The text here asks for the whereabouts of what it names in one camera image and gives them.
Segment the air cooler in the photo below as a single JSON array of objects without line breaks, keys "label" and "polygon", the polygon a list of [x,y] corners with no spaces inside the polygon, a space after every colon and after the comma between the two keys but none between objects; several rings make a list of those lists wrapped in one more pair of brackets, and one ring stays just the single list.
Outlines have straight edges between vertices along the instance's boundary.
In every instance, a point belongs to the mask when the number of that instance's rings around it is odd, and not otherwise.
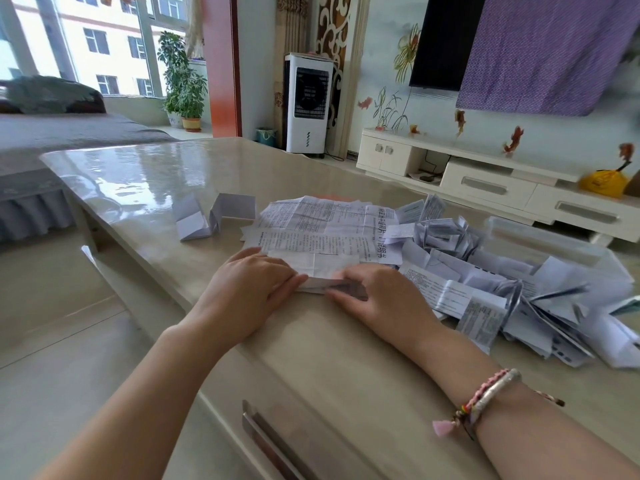
[{"label": "air cooler", "polygon": [[291,153],[324,155],[333,61],[289,54],[284,63],[282,141]]}]

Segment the bracelet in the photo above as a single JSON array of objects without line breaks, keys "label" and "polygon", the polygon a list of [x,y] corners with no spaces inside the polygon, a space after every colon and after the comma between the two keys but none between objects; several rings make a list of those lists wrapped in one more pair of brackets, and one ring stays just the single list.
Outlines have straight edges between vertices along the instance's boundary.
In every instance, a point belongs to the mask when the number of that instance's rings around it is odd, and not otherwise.
[{"label": "bracelet", "polygon": [[[476,391],[467,404],[460,406],[460,409],[453,414],[453,418],[451,420],[433,422],[433,429],[436,432],[436,435],[448,435],[458,426],[472,428],[491,400],[498,395],[502,389],[507,387],[508,384],[520,379],[522,379],[522,375],[517,369],[503,369],[496,372],[491,378],[489,378],[489,380],[487,380],[487,382],[480,386],[480,389]],[[540,391],[535,391],[535,393],[553,403],[556,403],[558,406],[564,406],[564,401],[560,399],[556,399],[555,397]]]}]

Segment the clear plastic box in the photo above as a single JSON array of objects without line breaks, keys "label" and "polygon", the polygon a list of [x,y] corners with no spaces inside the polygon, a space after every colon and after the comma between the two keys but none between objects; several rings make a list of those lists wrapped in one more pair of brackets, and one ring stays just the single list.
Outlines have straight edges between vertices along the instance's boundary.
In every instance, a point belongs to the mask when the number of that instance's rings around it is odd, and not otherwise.
[{"label": "clear plastic box", "polygon": [[481,248],[530,264],[542,264],[549,256],[598,270],[617,280],[635,280],[613,251],[590,242],[537,229],[501,217],[489,217],[484,222],[486,239]]}]

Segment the pink tassel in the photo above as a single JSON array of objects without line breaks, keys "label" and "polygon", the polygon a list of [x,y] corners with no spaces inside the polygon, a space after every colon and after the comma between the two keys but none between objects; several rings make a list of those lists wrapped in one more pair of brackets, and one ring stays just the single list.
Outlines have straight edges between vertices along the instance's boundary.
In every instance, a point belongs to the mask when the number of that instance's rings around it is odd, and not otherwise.
[{"label": "pink tassel", "polygon": [[453,431],[456,425],[453,421],[434,421],[433,422],[433,430],[436,432],[436,435],[441,438],[443,436],[448,435]]}]

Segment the purple cloth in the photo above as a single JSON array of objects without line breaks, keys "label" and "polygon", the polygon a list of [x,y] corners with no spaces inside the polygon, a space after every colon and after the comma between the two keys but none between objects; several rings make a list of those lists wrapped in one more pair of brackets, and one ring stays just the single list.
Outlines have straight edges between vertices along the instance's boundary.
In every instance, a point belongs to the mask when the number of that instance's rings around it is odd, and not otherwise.
[{"label": "purple cloth", "polygon": [[586,116],[640,22],[640,0],[486,0],[456,107]]}]

